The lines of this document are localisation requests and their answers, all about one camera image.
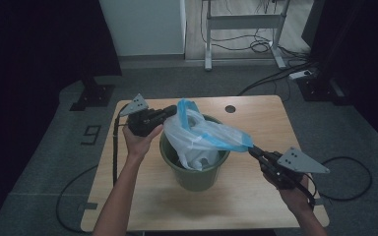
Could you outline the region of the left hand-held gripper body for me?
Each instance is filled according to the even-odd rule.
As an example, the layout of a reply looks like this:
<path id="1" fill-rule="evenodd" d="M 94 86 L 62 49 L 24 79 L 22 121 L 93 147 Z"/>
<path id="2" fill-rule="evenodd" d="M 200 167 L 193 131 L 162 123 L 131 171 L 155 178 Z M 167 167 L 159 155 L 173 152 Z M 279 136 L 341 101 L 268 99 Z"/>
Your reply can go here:
<path id="1" fill-rule="evenodd" d="M 146 137 L 163 122 L 162 110 L 149 108 L 140 93 L 120 110 L 119 115 L 127 117 L 128 128 L 139 137 Z"/>

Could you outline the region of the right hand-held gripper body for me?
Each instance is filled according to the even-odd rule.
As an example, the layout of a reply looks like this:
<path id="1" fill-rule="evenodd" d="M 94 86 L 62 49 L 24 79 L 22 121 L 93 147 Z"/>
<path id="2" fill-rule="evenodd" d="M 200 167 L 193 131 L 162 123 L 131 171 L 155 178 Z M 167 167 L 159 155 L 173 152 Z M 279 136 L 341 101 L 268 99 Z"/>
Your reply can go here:
<path id="1" fill-rule="evenodd" d="M 308 173 L 328 174 L 330 169 L 308 156 L 301 150 L 291 147 L 285 153 L 265 151 L 262 172 L 280 189 L 294 189 Z"/>

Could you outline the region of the white trash bag blue edge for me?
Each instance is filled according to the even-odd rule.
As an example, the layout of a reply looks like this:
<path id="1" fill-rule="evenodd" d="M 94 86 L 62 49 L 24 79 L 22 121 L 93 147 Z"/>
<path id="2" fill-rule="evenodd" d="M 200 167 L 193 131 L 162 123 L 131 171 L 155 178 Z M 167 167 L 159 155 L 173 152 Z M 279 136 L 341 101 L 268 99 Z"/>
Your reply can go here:
<path id="1" fill-rule="evenodd" d="M 219 151 L 245 152 L 253 147 L 245 132 L 207 120 L 197 104 L 180 99 L 177 113 L 166 119 L 163 131 L 185 169 L 203 171 L 215 166 Z"/>

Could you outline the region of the green plastic bin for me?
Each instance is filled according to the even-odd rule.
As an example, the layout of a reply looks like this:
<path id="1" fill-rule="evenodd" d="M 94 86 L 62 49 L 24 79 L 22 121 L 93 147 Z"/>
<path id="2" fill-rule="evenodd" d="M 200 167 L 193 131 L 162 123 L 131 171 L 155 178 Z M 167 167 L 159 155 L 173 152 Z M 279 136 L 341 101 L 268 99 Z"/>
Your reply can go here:
<path id="1" fill-rule="evenodd" d="M 178 184 L 192 192 L 211 188 L 230 154 L 229 150 L 215 149 L 203 138 L 198 140 L 197 135 L 183 128 L 183 122 L 177 115 L 165 121 L 159 149 Z"/>

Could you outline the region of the person's left hand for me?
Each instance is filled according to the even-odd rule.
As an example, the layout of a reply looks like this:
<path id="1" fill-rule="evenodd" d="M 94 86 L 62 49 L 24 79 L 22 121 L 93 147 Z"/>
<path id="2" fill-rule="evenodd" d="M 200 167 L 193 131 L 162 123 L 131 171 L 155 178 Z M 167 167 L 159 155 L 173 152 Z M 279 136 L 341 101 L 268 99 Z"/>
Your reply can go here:
<path id="1" fill-rule="evenodd" d="M 128 150 L 127 161 L 141 163 L 148 153 L 152 140 L 160 134 L 163 126 L 158 125 L 146 137 L 134 135 L 128 126 L 122 129 Z"/>

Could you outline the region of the person's right hand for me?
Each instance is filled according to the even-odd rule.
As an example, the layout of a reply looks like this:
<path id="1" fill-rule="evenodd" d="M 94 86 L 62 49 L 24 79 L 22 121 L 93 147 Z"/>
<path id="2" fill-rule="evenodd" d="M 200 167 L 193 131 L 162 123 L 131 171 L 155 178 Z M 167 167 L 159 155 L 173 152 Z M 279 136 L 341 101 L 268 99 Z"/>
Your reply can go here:
<path id="1" fill-rule="evenodd" d="M 308 204 L 307 197 L 298 188 L 283 190 L 280 189 L 267 174 L 264 174 L 264 178 L 276 187 L 283 202 L 295 217 L 310 215 L 313 212 Z"/>

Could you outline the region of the black stand base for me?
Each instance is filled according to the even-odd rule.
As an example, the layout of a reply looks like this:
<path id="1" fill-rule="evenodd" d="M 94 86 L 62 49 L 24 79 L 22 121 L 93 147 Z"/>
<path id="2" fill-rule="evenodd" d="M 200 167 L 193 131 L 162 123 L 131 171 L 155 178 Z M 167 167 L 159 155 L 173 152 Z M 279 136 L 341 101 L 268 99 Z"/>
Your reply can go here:
<path id="1" fill-rule="evenodd" d="M 332 102 L 338 106 L 351 105 L 348 92 L 335 79 L 298 79 L 296 81 L 305 101 Z"/>
<path id="2" fill-rule="evenodd" d="M 115 89 L 114 85 L 100 85 L 94 77 L 81 79 L 84 89 L 80 98 L 74 102 L 71 111 L 84 111 L 88 107 L 106 107 Z"/>

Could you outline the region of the white power strip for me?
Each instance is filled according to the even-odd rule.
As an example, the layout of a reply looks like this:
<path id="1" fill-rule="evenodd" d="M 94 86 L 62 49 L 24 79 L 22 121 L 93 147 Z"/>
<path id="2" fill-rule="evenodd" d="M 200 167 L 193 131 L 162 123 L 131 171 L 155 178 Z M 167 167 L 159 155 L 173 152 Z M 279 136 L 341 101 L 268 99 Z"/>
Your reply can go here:
<path id="1" fill-rule="evenodd" d="M 288 78 L 290 80 L 298 80 L 298 79 L 302 79 L 311 75 L 312 75 L 312 72 L 310 72 L 309 70 L 303 70 L 303 71 L 289 74 Z"/>

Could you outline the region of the white cabinet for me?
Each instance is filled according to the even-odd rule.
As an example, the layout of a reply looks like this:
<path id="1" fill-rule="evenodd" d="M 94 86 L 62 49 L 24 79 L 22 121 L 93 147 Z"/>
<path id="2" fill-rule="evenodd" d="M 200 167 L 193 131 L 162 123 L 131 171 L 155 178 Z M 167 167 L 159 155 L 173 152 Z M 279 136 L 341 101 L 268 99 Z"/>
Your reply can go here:
<path id="1" fill-rule="evenodd" d="M 99 0 L 118 56 L 183 55 L 185 0 Z"/>

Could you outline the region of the black curtain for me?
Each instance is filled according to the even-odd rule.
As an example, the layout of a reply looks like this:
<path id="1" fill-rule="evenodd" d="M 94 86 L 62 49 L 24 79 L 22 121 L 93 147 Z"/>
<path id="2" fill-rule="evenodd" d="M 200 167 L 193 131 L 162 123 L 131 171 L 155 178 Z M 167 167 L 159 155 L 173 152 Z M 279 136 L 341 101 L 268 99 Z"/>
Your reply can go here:
<path id="1" fill-rule="evenodd" d="M 85 77 L 120 73 L 99 0 L 0 0 L 0 209 L 60 91 Z"/>
<path id="2" fill-rule="evenodd" d="M 313 0 L 302 35 L 313 37 L 308 79 L 335 79 L 378 132 L 378 0 Z"/>

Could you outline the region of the white desk frame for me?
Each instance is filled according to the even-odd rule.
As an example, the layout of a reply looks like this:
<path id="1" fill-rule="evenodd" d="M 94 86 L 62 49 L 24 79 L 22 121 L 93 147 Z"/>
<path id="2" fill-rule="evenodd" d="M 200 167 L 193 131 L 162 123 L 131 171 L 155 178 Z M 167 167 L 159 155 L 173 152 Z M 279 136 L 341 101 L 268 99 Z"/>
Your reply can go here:
<path id="1" fill-rule="evenodd" d="M 281 70 L 287 68 L 287 65 L 282 57 L 282 52 L 279 49 L 279 45 L 290 0 L 285 0 L 283 9 L 279 14 L 257 14 L 236 16 L 214 16 L 212 14 L 212 0 L 202 1 L 207 2 L 206 42 L 204 60 L 204 68 L 206 71 L 211 71 L 213 67 L 211 40 L 211 32 L 213 30 L 275 30 L 273 40 L 269 42 L 270 51 L 272 52 L 277 66 Z"/>

